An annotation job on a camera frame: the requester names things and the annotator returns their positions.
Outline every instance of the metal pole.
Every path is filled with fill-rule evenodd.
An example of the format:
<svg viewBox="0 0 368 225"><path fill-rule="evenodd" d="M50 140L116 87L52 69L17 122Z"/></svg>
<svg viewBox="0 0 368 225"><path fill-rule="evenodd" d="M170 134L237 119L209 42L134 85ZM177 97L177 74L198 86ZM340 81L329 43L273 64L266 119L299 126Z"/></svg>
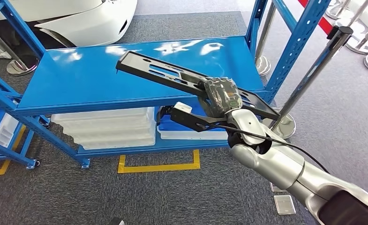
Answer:
<svg viewBox="0 0 368 225"><path fill-rule="evenodd" d="M265 39L270 31L270 26L272 24L273 17L275 15L276 8L273 2L271 2L270 9L268 10L267 17L265 18L265 24L263 30L261 31L260 40L258 42L257 50L255 51L255 59L258 59L263 52L265 46Z"/></svg>
<svg viewBox="0 0 368 225"><path fill-rule="evenodd" d="M355 15L353 15L351 21L348 24L348 27L350 27L353 24L353 22L359 19L359 16L362 15L363 11L365 11L367 6L368 6L368 0L365 0L365 2L360 6L358 11L356 11Z"/></svg>
<svg viewBox="0 0 368 225"><path fill-rule="evenodd" d="M273 123L272 131L274 131L280 124L283 118L290 112L297 101L305 93L305 91L310 87L312 82L317 78L323 68L327 65L330 59L340 50L340 48L345 44L350 35L353 33L352 29L349 27L339 27L334 37L328 42L327 46L323 52L319 55L318 59L312 65L311 69L305 74L304 78L297 85L296 89L293 91L289 99L286 101L283 108L280 110L279 119Z"/></svg>
<svg viewBox="0 0 368 225"><path fill-rule="evenodd" d="M257 68L258 74L260 76L266 75L271 69L271 63L269 62L269 60L261 54L263 53L265 39L270 31L270 26L272 24L273 17L275 16L275 12L275 5L273 4L273 2L271 2L267 17L265 18L263 30L261 31L260 40L255 51L255 67Z"/></svg>
<svg viewBox="0 0 368 225"><path fill-rule="evenodd" d="M330 3L329 3L329 6L339 6L341 5L341 1L339 0L331 0Z"/></svg>
<svg viewBox="0 0 368 225"><path fill-rule="evenodd" d="M359 19L360 15L362 15L363 11L365 11L367 6L368 6L368 0L365 0L365 2L361 5L358 11L356 11L352 19L341 18L341 19L336 20L334 25L338 27L348 26L353 29L354 33L363 33L366 30L366 27L362 23L357 22L357 20Z"/></svg>
<svg viewBox="0 0 368 225"><path fill-rule="evenodd" d="M359 54L368 54L368 32L363 34L354 34L346 43L346 46L353 52Z"/></svg>
<svg viewBox="0 0 368 225"><path fill-rule="evenodd" d="M345 0L340 6L330 6L326 10L326 15L332 19L340 18L352 18L353 12L351 12L347 7L351 0Z"/></svg>
<svg viewBox="0 0 368 225"><path fill-rule="evenodd" d="M346 0L344 3L343 3L343 5L341 6L341 9L337 12L337 14L336 14L336 16L337 17L340 17L341 16L341 14L344 12L344 10L348 7L348 5L349 5L349 2L350 2L351 0Z"/></svg>
<svg viewBox="0 0 368 225"><path fill-rule="evenodd" d="M4 42L4 40L0 37L0 45L3 48L4 51L6 51L11 58L13 59L8 65L7 65L7 72L11 75L20 76L25 75L33 70L36 69L38 66L38 59L35 56L26 56L28 58L28 61L34 62L33 65L27 66L21 59L18 57L18 55Z"/></svg>

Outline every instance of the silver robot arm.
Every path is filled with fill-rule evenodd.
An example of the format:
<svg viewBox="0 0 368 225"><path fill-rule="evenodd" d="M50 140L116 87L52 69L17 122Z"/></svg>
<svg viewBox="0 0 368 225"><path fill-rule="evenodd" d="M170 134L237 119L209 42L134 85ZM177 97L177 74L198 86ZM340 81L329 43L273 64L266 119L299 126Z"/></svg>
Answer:
<svg viewBox="0 0 368 225"><path fill-rule="evenodd" d="M265 134L283 141L255 115L246 109L228 113L228 121L237 128ZM332 176L307 162L288 146L271 142L263 154L255 146L260 138L241 134L246 144L231 148L233 157L244 166L255 170L282 190L287 190L300 201L320 224L368 225L368 193L352 183Z"/></svg>

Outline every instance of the gray carpet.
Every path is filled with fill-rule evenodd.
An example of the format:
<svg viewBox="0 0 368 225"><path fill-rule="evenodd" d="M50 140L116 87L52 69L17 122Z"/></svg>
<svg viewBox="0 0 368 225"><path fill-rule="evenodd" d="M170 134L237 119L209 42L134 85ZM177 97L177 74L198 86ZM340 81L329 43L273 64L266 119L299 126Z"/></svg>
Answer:
<svg viewBox="0 0 368 225"><path fill-rule="evenodd" d="M136 16L120 41L207 38L245 32L240 12ZM0 76L23 92L30 75ZM51 130L72 143L62 129ZM279 216L269 182L235 162L227 149L201 150L201 169L117 174L117 157L96 158L88 170L36 137L29 156L42 165L26 171L13 163L0 176L0 225L106 225L122 217L128 225L304 224L306 212ZM127 157L127 165L190 162L191 151Z"/></svg>

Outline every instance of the stacked white bin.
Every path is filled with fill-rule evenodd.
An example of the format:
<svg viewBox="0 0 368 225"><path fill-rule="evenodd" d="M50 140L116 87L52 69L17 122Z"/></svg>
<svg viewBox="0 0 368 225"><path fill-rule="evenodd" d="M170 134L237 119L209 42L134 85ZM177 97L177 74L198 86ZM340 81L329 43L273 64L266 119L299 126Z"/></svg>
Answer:
<svg viewBox="0 0 368 225"><path fill-rule="evenodd" d="M7 148L14 136L14 131L18 126L18 120L5 113L0 122L0 145Z"/></svg>
<svg viewBox="0 0 368 225"><path fill-rule="evenodd" d="M55 114L51 120L85 150L155 144L153 107Z"/></svg>

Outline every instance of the white plastic crate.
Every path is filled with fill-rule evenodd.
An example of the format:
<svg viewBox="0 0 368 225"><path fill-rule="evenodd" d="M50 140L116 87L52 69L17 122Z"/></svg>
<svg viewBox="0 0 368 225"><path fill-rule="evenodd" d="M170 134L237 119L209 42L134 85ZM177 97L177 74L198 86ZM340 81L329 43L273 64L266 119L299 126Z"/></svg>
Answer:
<svg viewBox="0 0 368 225"><path fill-rule="evenodd" d="M179 140L226 140L228 134L226 131L162 131L159 130L161 139L179 139Z"/></svg>
<svg viewBox="0 0 368 225"><path fill-rule="evenodd" d="M60 124L67 135L142 127L153 121L154 107L77 113L80 115L75 115L76 113L53 115L52 122Z"/></svg>
<svg viewBox="0 0 368 225"><path fill-rule="evenodd" d="M70 133L75 143L86 142L103 142L109 140L134 140L138 138L146 139L152 138L155 130L155 122L146 124L143 127L134 127L131 129L113 129L101 130L98 132L89 133Z"/></svg>
<svg viewBox="0 0 368 225"><path fill-rule="evenodd" d="M18 120L5 113L0 122L0 145L8 147L14 136L14 131L18 126Z"/></svg>
<svg viewBox="0 0 368 225"><path fill-rule="evenodd" d="M76 121L76 120L96 120L96 119L107 119L107 118L127 117L127 116L136 117L146 115L149 109L150 107L54 114L51 117L51 120L54 123L60 124L61 122Z"/></svg>
<svg viewBox="0 0 368 225"><path fill-rule="evenodd" d="M156 142L155 137L155 122L152 123L151 133L147 135L125 135L115 136L113 139L100 138L98 140L92 139L91 141L83 140L83 142L75 142L81 144L85 150L91 149L114 149L114 148L125 148L125 147L138 147L138 146L150 146Z"/></svg>

